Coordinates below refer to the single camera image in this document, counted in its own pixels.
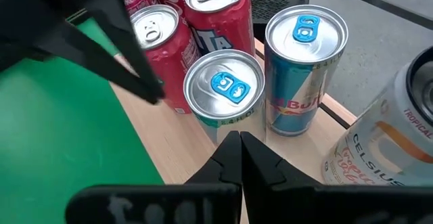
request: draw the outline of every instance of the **concrete floor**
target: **concrete floor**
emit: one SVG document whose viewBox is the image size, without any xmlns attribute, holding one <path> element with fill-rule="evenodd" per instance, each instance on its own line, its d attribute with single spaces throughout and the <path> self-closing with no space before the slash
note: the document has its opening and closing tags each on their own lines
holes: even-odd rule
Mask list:
<svg viewBox="0 0 433 224">
<path fill-rule="evenodd" d="M 433 19 L 433 0 L 385 0 Z M 349 41 L 327 92 L 359 115 L 397 70 L 433 45 L 433 31 L 359 0 L 310 0 L 340 14 Z"/>
</svg>

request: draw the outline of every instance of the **red bull can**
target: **red bull can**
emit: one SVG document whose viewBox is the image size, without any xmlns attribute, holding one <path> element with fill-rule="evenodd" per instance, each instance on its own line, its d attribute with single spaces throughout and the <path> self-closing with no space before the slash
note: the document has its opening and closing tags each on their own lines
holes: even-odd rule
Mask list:
<svg viewBox="0 0 433 224">
<path fill-rule="evenodd" d="M 328 184 L 433 184 L 433 47 L 404 66 L 340 138 Z"/>
<path fill-rule="evenodd" d="M 230 131 L 247 131 L 265 142 L 265 74 L 251 55 L 234 49 L 201 57 L 183 82 L 191 111 L 213 143 Z"/>
<path fill-rule="evenodd" d="M 284 136 L 310 126 L 348 39 L 335 12 L 297 5 L 275 14 L 265 31 L 267 124 Z"/>
</svg>

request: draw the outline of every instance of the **white can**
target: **white can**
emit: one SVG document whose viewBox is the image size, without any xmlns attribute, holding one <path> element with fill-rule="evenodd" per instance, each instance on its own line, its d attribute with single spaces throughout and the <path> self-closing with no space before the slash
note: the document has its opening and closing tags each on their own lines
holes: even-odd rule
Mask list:
<svg viewBox="0 0 433 224">
<path fill-rule="evenodd" d="M 397 72 L 324 160 L 328 184 L 433 184 L 433 47 Z"/>
</svg>

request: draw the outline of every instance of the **table edge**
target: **table edge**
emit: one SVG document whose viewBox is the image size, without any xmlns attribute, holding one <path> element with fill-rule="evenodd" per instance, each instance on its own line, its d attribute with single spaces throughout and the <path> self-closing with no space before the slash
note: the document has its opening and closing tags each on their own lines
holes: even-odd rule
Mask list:
<svg viewBox="0 0 433 224">
<path fill-rule="evenodd" d="M 254 41 L 256 47 L 256 55 L 265 60 L 265 47 L 258 39 Z M 347 110 L 342 104 L 338 103 L 334 98 L 325 93 L 319 107 L 331 116 L 338 124 L 348 129 L 357 119 L 357 117 Z"/>
</svg>

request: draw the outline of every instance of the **wooden table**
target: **wooden table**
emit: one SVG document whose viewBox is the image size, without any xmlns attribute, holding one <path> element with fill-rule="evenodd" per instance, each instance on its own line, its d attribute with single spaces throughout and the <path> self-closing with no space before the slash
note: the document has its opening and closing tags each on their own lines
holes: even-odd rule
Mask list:
<svg viewBox="0 0 433 224">
<path fill-rule="evenodd" d="M 120 55 L 116 57 L 125 64 Z M 263 44 L 258 40 L 256 57 L 263 65 Z M 194 115 L 176 114 L 163 103 L 151 106 L 116 85 L 112 87 L 165 183 L 185 182 L 214 152 L 216 146 Z M 323 182 L 320 171 L 323 158 L 355 119 L 326 94 L 306 133 L 282 137 L 268 130 L 266 144 L 298 169 Z"/>
</svg>

